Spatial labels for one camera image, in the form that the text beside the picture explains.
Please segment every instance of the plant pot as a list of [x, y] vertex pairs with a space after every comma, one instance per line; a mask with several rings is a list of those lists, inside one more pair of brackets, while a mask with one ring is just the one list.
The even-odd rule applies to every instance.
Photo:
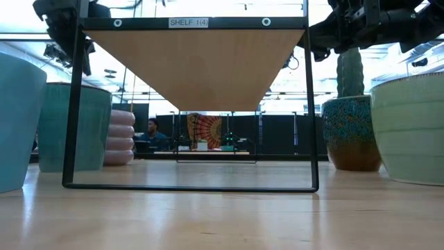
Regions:
[[389, 176], [444, 185], [444, 73], [423, 74], [374, 87], [376, 143]]
[[[61, 172], [71, 85], [48, 83], [39, 120], [41, 172]], [[82, 86], [78, 116], [75, 171], [100, 170], [110, 125], [112, 96], [97, 87]]]
[[23, 186], [43, 104], [46, 73], [0, 53], [0, 193]]
[[332, 99], [323, 105], [324, 141], [340, 170], [378, 171], [377, 150], [370, 115], [370, 96]]

